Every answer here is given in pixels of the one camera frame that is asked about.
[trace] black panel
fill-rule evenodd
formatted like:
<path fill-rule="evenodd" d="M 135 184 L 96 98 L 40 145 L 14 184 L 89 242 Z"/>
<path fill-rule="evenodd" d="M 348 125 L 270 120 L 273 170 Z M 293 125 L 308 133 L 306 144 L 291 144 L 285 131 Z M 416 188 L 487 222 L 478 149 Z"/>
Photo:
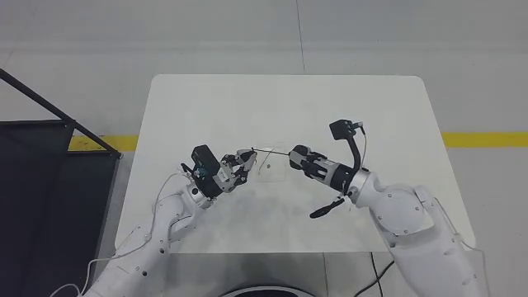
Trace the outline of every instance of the black panel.
<path fill-rule="evenodd" d="M 0 122 L 0 290 L 18 296 L 73 130 L 61 120 Z"/>
<path fill-rule="evenodd" d="M 108 152 L 68 153 L 50 201 L 24 297 L 48 297 L 67 283 L 83 287 L 97 256 L 117 158 Z M 72 290 L 56 296 L 71 296 Z"/>

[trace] black cable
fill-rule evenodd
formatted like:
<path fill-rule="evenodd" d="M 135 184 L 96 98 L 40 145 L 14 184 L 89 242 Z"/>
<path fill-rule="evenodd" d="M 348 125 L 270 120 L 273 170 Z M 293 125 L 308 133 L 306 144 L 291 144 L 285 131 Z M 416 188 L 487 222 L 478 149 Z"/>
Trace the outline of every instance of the black cable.
<path fill-rule="evenodd" d="M 274 152 L 272 150 L 262 150 L 262 149 L 256 149 L 256 148 L 251 148 L 251 150 L 254 151 L 254 152 L 278 153 L 279 155 L 290 156 L 288 153 L 279 153 L 279 152 Z"/>
<path fill-rule="evenodd" d="M 390 264 L 388 264 L 383 270 L 382 272 L 379 274 L 379 276 L 376 278 L 376 280 L 374 280 L 374 282 L 372 282 L 371 284 L 369 284 L 368 286 L 366 286 L 365 288 L 359 290 L 355 295 L 354 297 L 358 297 L 359 295 L 363 294 L 365 291 L 367 291 L 368 289 L 372 288 L 376 283 L 378 283 L 380 281 L 380 279 L 385 275 L 385 273 L 389 270 L 389 268 L 394 265 L 394 261 L 391 261 Z"/>
<path fill-rule="evenodd" d="M 374 253 L 370 253 L 370 261 L 372 262 L 372 268 L 374 268 L 375 277 L 378 277 L 378 269 L 376 268 L 376 263 L 374 262 Z M 383 289 L 381 289 L 381 282 L 378 280 L 379 294 L 383 297 Z"/>

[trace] cable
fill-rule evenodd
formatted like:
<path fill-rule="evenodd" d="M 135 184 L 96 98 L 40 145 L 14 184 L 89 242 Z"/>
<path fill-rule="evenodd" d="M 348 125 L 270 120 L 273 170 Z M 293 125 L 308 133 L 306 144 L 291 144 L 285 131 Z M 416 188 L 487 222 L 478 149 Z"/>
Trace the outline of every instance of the cable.
<path fill-rule="evenodd" d="M 365 288 L 359 290 L 355 295 L 354 297 L 358 297 L 359 295 L 363 294 L 365 291 L 367 291 L 368 289 L 372 288 L 376 283 L 380 282 L 381 278 L 385 275 L 385 273 L 389 270 L 389 268 L 394 265 L 394 261 L 391 261 L 390 264 L 388 264 L 383 270 L 382 272 L 379 274 L 379 276 L 376 278 L 376 280 L 374 280 L 374 282 L 370 283 L 368 286 L 366 286 Z"/>
<path fill-rule="evenodd" d="M 279 155 L 290 156 L 288 153 L 279 153 L 279 152 L 274 152 L 274 151 L 271 151 L 271 150 L 262 150 L 262 149 L 256 149 L 256 148 L 251 148 L 251 150 L 254 151 L 254 152 L 278 153 Z"/>
<path fill-rule="evenodd" d="M 72 286 L 73 288 L 75 288 L 75 290 L 77 291 L 77 296 L 81 295 L 81 293 L 79 292 L 79 287 L 77 287 L 77 285 L 73 283 L 68 283 L 66 285 L 60 286 L 56 291 L 52 292 L 51 295 L 49 295 L 49 297 L 55 296 L 59 291 L 61 291 L 63 288 L 66 288 L 67 286 Z"/>
<path fill-rule="evenodd" d="M 449 225 L 453 229 L 453 232 L 455 232 L 455 236 L 459 237 L 460 242 L 462 244 L 464 244 L 468 249 L 471 249 L 471 250 L 476 251 L 476 252 L 480 252 L 480 254 L 482 255 L 482 264 L 483 264 L 483 269 L 484 269 L 484 283 L 486 284 L 486 292 L 488 293 L 488 297 L 491 297 L 492 293 L 491 293 L 491 290 L 489 289 L 488 270 L 486 269 L 486 253 L 482 249 L 477 249 L 476 247 L 470 247 L 462 239 L 462 235 L 459 233 L 459 231 L 456 230 L 455 226 L 453 225 L 453 221 L 451 221 L 450 216 L 447 214 L 446 209 L 444 208 L 444 206 L 442 205 L 440 200 L 438 200 L 436 197 L 435 197 L 435 200 L 436 200 L 436 202 L 438 202 L 438 205 L 440 206 L 440 209 L 442 210 L 442 213 L 444 214 L 444 216 L 447 218 L 447 221 L 449 222 Z"/>
<path fill-rule="evenodd" d="M 266 162 L 267 158 L 270 157 L 271 152 L 274 151 L 274 150 L 275 150 L 275 149 L 272 148 L 272 149 L 268 152 L 268 154 L 266 155 L 266 158 L 264 158 L 264 160 L 262 161 L 261 166 L 258 168 L 258 174 L 261 174 L 261 169 L 262 169 L 262 167 L 264 166 L 264 163 Z"/>
<path fill-rule="evenodd" d="M 361 167 L 363 168 L 363 163 L 365 162 L 365 155 L 366 155 L 366 133 L 363 133 L 363 139 L 365 140 L 365 144 L 363 145 L 363 156 L 361 157 Z"/>
<path fill-rule="evenodd" d="M 169 182 L 169 180 L 171 180 L 172 177 L 174 176 L 183 176 L 183 177 L 187 177 L 187 175 L 183 174 L 182 172 L 175 172 L 173 174 L 171 174 L 170 176 L 168 176 L 167 180 L 165 180 L 165 182 L 163 183 L 162 187 L 159 189 L 159 192 L 158 192 L 158 195 L 156 196 L 156 202 L 154 203 L 154 206 L 153 206 L 153 217 L 152 217 L 152 223 L 150 224 L 150 231 L 148 232 L 148 235 L 147 235 L 147 238 L 145 239 L 145 242 L 143 242 L 143 244 L 141 244 L 139 247 L 135 248 L 135 249 L 132 249 L 128 252 L 125 252 L 123 254 L 120 254 L 120 255 L 117 255 L 117 256 L 113 256 L 113 257 L 109 257 L 109 258 L 96 258 L 96 259 L 92 259 L 88 265 L 87 265 L 87 270 L 86 270 L 86 280 L 84 281 L 84 287 L 82 288 L 82 290 L 79 292 L 79 288 L 77 287 L 77 285 L 73 284 L 73 283 L 69 283 L 67 285 L 63 285 L 61 286 L 60 288 L 58 288 L 56 291 L 53 292 L 53 294 L 51 294 L 49 297 L 53 297 L 55 294 L 57 294 L 59 291 L 61 291 L 63 288 L 66 288 L 67 286 L 73 286 L 75 288 L 75 290 L 77 291 L 78 295 L 81 296 L 83 295 L 85 292 L 86 292 L 86 288 L 88 287 L 88 282 L 90 280 L 90 266 L 94 263 L 94 262 L 101 262 L 101 261 L 111 261 L 111 260 L 114 260 L 114 259 L 119 259 L 119 258 L 122 258 L 122 257 L 125 257 L 125 256 L 128 256 L 130 255 L 132 252 L 136 252 L 138 250 L 140 250 L 140 248 L 144 247 L 145 244 L 147 244 L 151 239 L 152 239 L 152 233 L 154 231 L 154 222 L 156 221 L 156 205 L 158 204 L 159 202 L 159 196 L 162 194 L 162 191 L 163 191 L 163 188 L 165 188 L 165 186 L 167 185 L 167 183 Z"/>
<path fill-rule="evenodd" d="M 378 270 L 376 269 L 376 263 L 374 262 L 374 253 L 370 253 L 370 261 L 372 262 L 372 268 L 374 269 L 375 277 L 378 277 Z M 383 289 L 381 289 L 381 282 L 378 280 L 379 294 L 383 297 Z"/>

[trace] white cable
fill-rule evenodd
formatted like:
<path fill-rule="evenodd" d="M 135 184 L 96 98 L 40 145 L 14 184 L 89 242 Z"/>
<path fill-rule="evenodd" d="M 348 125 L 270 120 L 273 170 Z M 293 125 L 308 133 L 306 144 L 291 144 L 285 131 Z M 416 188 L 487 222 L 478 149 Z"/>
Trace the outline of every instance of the white cable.
<path fill-rule="evenodd" d="M 67 286 L 73 286 L 75 288 L 75 290 L 77 291 L 78 293 L 78 296 L 81 296 L 83 295 L 86 291 L 86 288 L 88 286 L 88 281 L 90 280 L 90 266 L 94 263 L 94 262 L 101 262 L 101 261 L 111 261 L 111 260 L 114 260 L 114 259 L 119 259 L 119 258 L 122 258 L 124 256 L 128 256 L 130 255 L 132 252 L 136 252 L 138 250 L 140 250 L 140 248 L 144 247 L 145 244 L 147 244 L 151 239 L 152 239 L 152 232 L 154 231 L 154 222 L 156 220 L 156 205 L 158 204 L 159 202 L 159 196 L 162 194 L 162 191 L 163 191 L 163 188 L 165 188 L 165 186 L 167 185 L 167 183 L 169 182 L 169 180 L 171 180 L 172 177 L 174 176 L 183 176 L 183 177 L 186 177 L 187 179 L 189 179 L 189 177 L 183 173 L 182 171 L 179 171 L 179 172 L 175 172 L 173 174 L 171 174 L 170 176 L 168 176 L 167 180 L 165 180 L 165 182 L 163 183 L 162 187 L 159 189 L 159 192 L 158 192 L 158 195 L 156 196 L 156 202 L 154 202 L 154 207 L 153 207 L 153 216 L 152 216 L 152 223 L 150 224 L 150 231 L 148 232 L 148 237 L 145 239 L 145 242 L 143 242 L 143 244 L 141 244 L 139 247 L 135 248 L 135 249 L 132 249 L 128 252 L 125 252 L 123 254 L 120 254 L 120 255 L 117 255 L 117 256 L 113 256 L 113 257 L 110 257 L 110 258 L 97 258 L 97 259 L 92 259 L 89 263 L 88 263 L 88 266 L 87 266 L 87 270 L 86 270 L 86 280 L 84 281 L 84 287 L 82 288 L 82 290 L 79 292 L 79 288 L 77 287 L 77 285 L 73 284 L 73 283 L 69 283 L 67 285 L 63 285 L 61 286 L 60 288 L 58 288 L 56 291 L 53 292 L 53 294 L 51 294 L 49 297 L 53 297 L 55 294 L 57 294 L 60 290 L 62 290 L 63 288 L 67 287 Z"/>
<path fill-rule="evenodd" d="M 470 247 L 463 239 L 462 239 L 462 235 L 456 230 L 455 226 L 453 225 L 453 222 L 451 221 L 451 218 L 450 216 L 447 214 L 446 212 L 446 209 L 444 209 L 444 206 L 442 205 L 442 203 L 440 202 L 440 200 L 438 200 L 436 197 L 435 197 L 435 200 L 436 202 L 438 202 L 438 204 L 440 205 L 440 209 L 442 210 L 442 212 L 444 213 L 444 216 L 447 218 L 447 221 L 449 222 L 449 225 L 451 226 L 451 228 L 453 229 L 453 231 L 455 232 L 455 236 L 458 236 L 459 237 L 459 240 L 462 244 L 464 244 L 467 248 L 471 249 L 471 250 L 474 250 L 476 252 L 480 252 L 480 254 L 482 255 L 482 263 L 483 263 L 483 269 L 484 269 L 484 283 L 486 284 L 486 291 L 488 292 L 488 297 L 491 297 L 492 296 L 492 293 L 491 293 L 491 290 L 489 289 L 489 283 L 488 283 L 488 271 L 486 270 L 486 253 L 484 252 L 484 250 L 482 249 L 477 249 L 476 247 Z"/>
<path fill-rule="evenodd" d="M 67 286 L 72 286 L 73 288 L 75 288 L 75 290 L 77 291 L 77 296 L 81 295 L 81 293 L 79 292 L 79 287 L 77 287 L 77 285 L 75 285 L 74 283 L 68 283 L 66 285 L 60 286 L 56 291 L 52 292 L 49 297 L 55 296 L 55 294 L 57 294 L 59 291 L 61 291 L 63 288 L 66 288 Z"/>

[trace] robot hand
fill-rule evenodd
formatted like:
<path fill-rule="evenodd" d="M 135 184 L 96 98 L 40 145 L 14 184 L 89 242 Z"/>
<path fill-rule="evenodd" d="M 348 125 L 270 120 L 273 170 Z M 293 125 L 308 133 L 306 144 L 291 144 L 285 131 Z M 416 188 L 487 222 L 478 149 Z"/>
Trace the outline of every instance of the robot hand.
<path fill-rule="evenodd" d="M 251 149 L 240 149 L 236 155 L 225 155 L 218 162 L 206 145 L 195 147 L 191 155 L 195 163 L 191 170 L 182 164 L 183 170 L 191 174 L 198 189 L 212 200 L 223 192 L 229 193 L 248 181 L 248 173 L 257 158 Z"/>

